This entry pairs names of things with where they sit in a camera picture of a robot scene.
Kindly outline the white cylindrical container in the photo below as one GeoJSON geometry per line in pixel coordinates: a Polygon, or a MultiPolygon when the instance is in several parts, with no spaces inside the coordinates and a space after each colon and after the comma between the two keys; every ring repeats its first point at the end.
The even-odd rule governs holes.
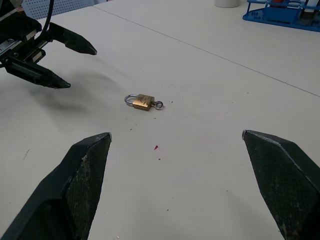
{"type": "Polygon", "coordinates": [[[241,4],[241,0],[214,0],[214,5],[218,8],[236,8],[241,4]]]}

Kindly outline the blue plastic rack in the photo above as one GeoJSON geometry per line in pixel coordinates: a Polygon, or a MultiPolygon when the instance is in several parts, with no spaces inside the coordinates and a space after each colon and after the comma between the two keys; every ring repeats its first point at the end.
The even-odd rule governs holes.
{"type": "Polygon", "coordinates": [[[242,19],[320,33],[320,0],[247,0],[242,19]]]}

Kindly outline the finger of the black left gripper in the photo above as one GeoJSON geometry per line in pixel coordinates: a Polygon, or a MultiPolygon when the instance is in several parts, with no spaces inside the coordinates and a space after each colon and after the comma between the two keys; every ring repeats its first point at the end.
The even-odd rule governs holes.
{"type": "Polygon", "coordinates": [[[97,55],[97,50],[83,36],[53,22],[49,23],[48,30],[41,32],[37,41],[39,43],[58,41],[77,53],[97,55]]]}
{"type": "Polygon", "coordinates": [[[3,60],[3,66],[9,74],[35,85],[52,89],[67,89],[71,87],[70,83],[54,72],[36,63],[26,63],[14,57],[7,57],[3,60]]]}

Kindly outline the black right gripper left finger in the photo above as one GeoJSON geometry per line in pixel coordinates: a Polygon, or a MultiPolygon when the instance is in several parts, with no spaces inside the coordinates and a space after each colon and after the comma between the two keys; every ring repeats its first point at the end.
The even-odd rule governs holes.
{"type": "Polygon", "coordinates": [[[88,240],[112,135],[75,143],[35,188],[0,240],[88,240]]]}

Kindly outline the white perforated panel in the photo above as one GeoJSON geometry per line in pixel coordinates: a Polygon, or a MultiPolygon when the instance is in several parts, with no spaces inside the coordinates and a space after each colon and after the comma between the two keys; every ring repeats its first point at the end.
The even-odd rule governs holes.
{"type": "MultiPolygon", "coordinates": [[[[93,6],[95,0],[54,0],[52,15],[60,15],[74,10],[93,6]]],[[[23,0],[25,14],[32,19],[44,19],[48,15],[50,0],[23,0]]]]}

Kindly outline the brass padlock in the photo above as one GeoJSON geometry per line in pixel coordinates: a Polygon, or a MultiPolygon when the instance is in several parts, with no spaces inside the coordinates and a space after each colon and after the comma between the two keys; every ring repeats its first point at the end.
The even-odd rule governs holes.
{"type": "Polygon", "coordinates": [[[130,94],[124,98],[125,103],[138,110],[149,111],[155,101],[153,96],[145,94],[130,94]]]}

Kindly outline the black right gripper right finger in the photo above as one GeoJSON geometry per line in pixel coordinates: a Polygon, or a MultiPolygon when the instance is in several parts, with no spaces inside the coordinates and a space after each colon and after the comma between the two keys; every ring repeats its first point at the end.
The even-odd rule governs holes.
{"type": "Polygon", "coordinates": [[[244,130],[259,191],[285,240],[320,240],[320,167],[294,142],[244,130]]]}

